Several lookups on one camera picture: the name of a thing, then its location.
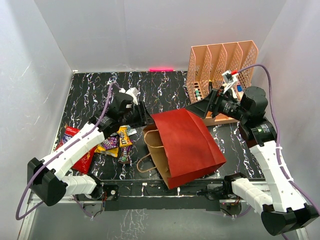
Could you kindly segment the light blue snack packet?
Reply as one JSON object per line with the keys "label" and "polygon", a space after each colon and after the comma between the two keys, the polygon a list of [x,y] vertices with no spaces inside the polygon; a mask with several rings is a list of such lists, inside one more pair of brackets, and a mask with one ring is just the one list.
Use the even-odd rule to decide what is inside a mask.
{"label": "light blue snack packet", "polygon": [[128,136],[132,136],[132,135],[137,134],[137,130],[136,130],[135,128],[130,128],[130,127],[129,127],[129,128],[126,130],[126,133],[127,133]]}

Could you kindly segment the yellow M&M's pack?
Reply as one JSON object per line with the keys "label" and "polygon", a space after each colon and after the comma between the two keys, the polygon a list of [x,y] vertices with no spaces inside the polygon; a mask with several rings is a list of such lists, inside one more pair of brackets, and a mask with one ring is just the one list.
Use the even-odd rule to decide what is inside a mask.
{"label": "yellow M&M's pack", "polygon": [[126,126],[121,126],[119,128],[119,130],[117,131],[117,134],[119,135],[119,147],[120,148],[128,147],[133,144],[127,134],[127,127]]}
{"label": "yellow M&M's pack", "polygon": [[119,153],[119,148],[115,147],[115,148],[111,148],[111,149],[105,149],[104,147],[98,145],[94,152],[97,154],[103,154],[103,155],[112,156],[114,158],[117,158],[118,153]]}

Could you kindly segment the brown M&M's pack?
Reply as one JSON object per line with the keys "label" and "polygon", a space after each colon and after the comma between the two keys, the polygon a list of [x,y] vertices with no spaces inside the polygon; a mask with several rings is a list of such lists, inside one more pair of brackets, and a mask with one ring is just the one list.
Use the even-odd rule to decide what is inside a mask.
{"label": "brown M&M's pack", "polygon": [[121,148],[121,155],[118,158],[118,162],[121,164],[130,164],[131,163],[131,150],[132,146],[124,146]]}

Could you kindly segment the red brown paper bag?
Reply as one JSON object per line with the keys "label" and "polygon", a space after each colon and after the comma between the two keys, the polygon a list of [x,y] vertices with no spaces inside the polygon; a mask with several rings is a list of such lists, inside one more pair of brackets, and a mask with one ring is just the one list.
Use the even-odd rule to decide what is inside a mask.
{"label": "red brown paper bag", "polygon": [[226,158],[203,120],[181,108],[153,114],[143,139],[169,189],[214,173]]}

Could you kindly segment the red candy bag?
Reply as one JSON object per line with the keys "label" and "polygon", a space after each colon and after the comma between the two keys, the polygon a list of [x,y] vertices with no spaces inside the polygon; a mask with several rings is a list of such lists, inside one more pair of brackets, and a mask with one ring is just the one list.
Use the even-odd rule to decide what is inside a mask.
{"label": "red candy bag", "polygon": [[[65,145],[79,131],[80,130],[78,128],[65,125],[63,135],[54,150],[56,151],[61,146]],[[79,152],[81,155],[79,155],[79,153],[75,155],[76,157],[78,157],[78,160],[72,165],[71,169],[78,171],[81,175],[88,174],[96,148],[96,146],[92,147],[91,149],[82,148]]]}

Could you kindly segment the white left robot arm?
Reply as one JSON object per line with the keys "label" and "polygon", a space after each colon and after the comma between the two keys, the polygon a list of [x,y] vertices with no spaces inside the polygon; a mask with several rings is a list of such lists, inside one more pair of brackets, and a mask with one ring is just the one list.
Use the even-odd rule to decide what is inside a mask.
{"label": "white left robot arm", "polygon": [[27,164],[27,187],[47,206],[63,197],[85,194],[97,200],[103,195],[99,181],[87,174],[67,176],[67,172],[91,149],[116,133],[121,126],[139,128],[154,123],[143,101],[127,93],[117,93],[110,106],[99,110],[83,128],[53,153],[31,159]]}

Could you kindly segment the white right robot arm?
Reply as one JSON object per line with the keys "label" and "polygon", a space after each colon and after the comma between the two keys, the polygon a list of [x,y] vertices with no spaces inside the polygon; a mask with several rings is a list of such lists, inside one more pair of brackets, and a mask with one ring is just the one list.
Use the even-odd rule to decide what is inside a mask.
{"label": "white right robot arm", "polygon": [[245,200],[261,217],[262,224],[272,235],[301,229],[319,217],[313,205],[307,203],[292,183],[288,169],[281,159],[277,145],[277,132],[265,117],[268,106],[266,92],[256,86],[245,89],[241,100],[222,86],[186,107],[200,118],[208,112],[212,116],[224,114],[239,121],[239,132],[249,150],[258,161],[270,193],[255,187],[242,173],[227,175],[223,179],[223,194]]}

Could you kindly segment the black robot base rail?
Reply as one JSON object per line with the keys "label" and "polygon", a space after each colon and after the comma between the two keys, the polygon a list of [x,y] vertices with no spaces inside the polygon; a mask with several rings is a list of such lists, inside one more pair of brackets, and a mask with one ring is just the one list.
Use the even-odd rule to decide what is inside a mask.
{"label": "black robot base rail", "polygon": [[105,180],[92,197],[80,194],[86,204],[100,204],[103,211],[196,209],[240,216],[249,211],[244,200],[223,194],[221,179],[196,179],[168,189],[161,179]]}

